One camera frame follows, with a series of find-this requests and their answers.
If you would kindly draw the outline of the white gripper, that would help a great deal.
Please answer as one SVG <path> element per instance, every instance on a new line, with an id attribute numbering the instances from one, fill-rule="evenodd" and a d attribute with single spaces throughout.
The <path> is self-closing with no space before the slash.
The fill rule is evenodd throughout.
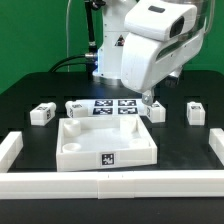
<path id="1" fill-rule="evenodd" d="M 179 42 L 178 38 L 160 42 L 129 33 L 122 54 L 123 85 L 143 93 L 142 102 L 151 106 L 154 102 L 154 91 L 151 89 L 195 57 L 202 47 L 203 38 L 203 29 L 184 42 Z"/>

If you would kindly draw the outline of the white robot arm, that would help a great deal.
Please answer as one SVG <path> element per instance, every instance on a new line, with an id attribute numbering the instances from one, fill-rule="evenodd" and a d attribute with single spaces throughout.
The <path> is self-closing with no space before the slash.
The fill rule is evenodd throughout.
<path id="1" fill-rule="evenodd" d="M 86 15 L 102 11 L 103 42 L 89 44 L 96 60 L 93 79 L 142 95 L 151 105 L 154 88 L 178 80 L 182 67 L 201 50 L 216 0 L 84 0 Z"/>

